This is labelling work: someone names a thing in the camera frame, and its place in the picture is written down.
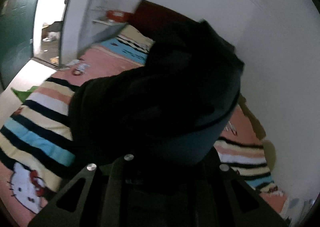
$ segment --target blue stripe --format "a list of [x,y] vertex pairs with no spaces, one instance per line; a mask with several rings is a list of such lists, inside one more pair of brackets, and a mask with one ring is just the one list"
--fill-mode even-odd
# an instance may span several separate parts
[[33,133],[12,118],[9,118],[4,125],[20,140],[32,147],[42,150],[48,157],[58,163],[64,166],[70,166],[73,163],[75,158],[74,154]]
[[267,177],[259,178],[259,179],[252,180],[252,181],[245,181],[245,182],[252,187],[257,187],[258,185],[261,185],[262,183],[271,183],[271,182],[273,182],[273,180],[272,180],[271,176],[267,176]]
[[109,39],[107,41],[101,42],[100,44],[110,49],[112,52],[127,57],[137,63],[145,64],[148,56],[128,45],[120,43],[116,38]]

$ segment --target striped blanket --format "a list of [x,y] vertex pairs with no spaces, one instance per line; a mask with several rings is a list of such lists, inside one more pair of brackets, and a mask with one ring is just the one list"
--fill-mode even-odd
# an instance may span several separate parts
[[[144,64],[150,39],[132,27],[120,35],[92,46],[68,69],[53,74],[0,129],[0,198],[20,226],[27,226],[71,175],[75,157],[68,104],[74,91],[90,79]],[[281,212],[286,195],[274,184],[263,146],[239,106],[214,147],[223,163]]]

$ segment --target green door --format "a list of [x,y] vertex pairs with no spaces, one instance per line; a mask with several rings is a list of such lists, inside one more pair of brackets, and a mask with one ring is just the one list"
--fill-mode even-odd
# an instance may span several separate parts
[[0,82],[6,88],[33,56],[33,25],[38,0],[0,1]]

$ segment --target metal screw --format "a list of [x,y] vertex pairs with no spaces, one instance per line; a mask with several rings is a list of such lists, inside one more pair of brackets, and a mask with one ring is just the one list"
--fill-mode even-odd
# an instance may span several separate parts
[[230,167],[229,167],[228,165],[226,165],[226,164],[221,164],[221,165],[219,166],[219,168],[220,168],[221,171],[227,172]]
[[124,160],[126,160],[126,161],[131,161],[133,159],[134,159],[134,155],[133,154],[126,154],[124,156]]
[[94,171],[94,170],[97,169],[97,165],[94,164],[94,163],[88,164],[88,165],[87,165],[87,169],[88,169],[89,171]]

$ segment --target brown floor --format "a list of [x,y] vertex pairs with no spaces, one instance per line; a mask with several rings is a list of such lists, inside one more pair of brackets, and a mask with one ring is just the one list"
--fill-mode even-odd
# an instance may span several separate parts
[[41,53],[35,55],[35,57],[50,63],[50,58],[59,56],[59,39],[51,42],[41,42]]

